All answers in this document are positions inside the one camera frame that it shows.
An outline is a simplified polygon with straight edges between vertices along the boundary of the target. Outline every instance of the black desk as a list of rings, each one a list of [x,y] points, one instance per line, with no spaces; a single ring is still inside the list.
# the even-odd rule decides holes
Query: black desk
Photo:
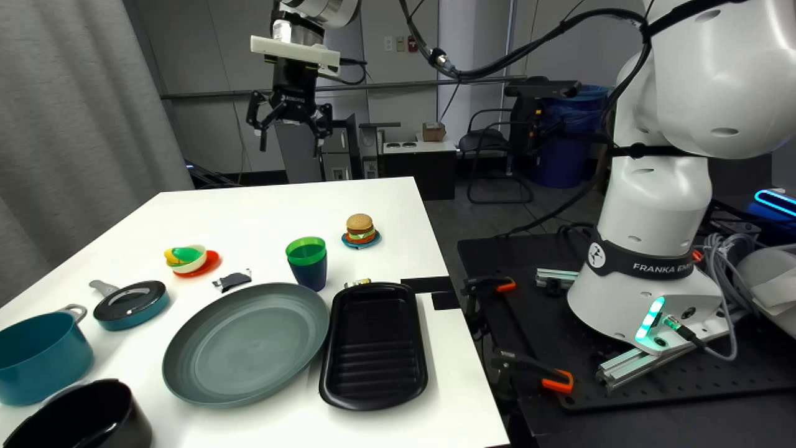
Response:
[[[467,275],[522,274],[512,301],[528,301],[522,289],[536,267],[573,267],[577,257],[557,237],[476,238],[460,242]],[[486,306],[492,339],[522,351],[522,335],[508,323],[511,306]],[[796,395],[766,394],[722,400],[691,400],[646,407],[567,412],[549,395],[522,394],[515,397],[521,415],[541,448],[649,448],[649,445],[796,445]]]

